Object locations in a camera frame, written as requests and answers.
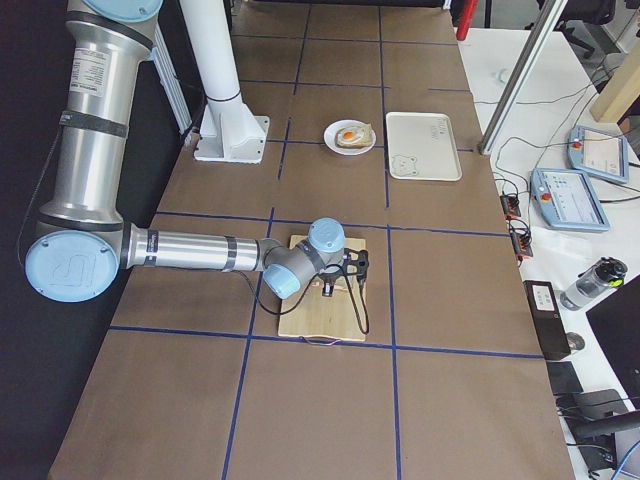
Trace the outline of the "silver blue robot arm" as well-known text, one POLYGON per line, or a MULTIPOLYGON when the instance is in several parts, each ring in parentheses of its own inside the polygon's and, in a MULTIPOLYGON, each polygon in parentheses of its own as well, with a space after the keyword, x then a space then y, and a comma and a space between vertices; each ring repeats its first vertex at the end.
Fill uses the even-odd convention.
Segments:
POLYGON ((317 277, 346 271, 345 235, 315 221, 293 247, 278 241, 141 229, 123 220, 116 198, 138 67, 152 52, 157 1, 72 1, 66 25, 76 49, 53 198, 39 210, 25 258, 35 291, 60 302, 104 292, 137 265, 222 272, 260 271, 286 299, 317 277))

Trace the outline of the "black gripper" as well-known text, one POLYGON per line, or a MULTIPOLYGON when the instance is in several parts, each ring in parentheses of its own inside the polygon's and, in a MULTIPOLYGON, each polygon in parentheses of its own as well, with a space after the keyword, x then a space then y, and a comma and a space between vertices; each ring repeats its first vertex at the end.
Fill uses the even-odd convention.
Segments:
POLYGON ((341 268, 337 268, 331 272, 323 272, 318 277, 323 282, 322 296, 330 298, 333 296, 336 282, 343 277, 343 271, 341 268))

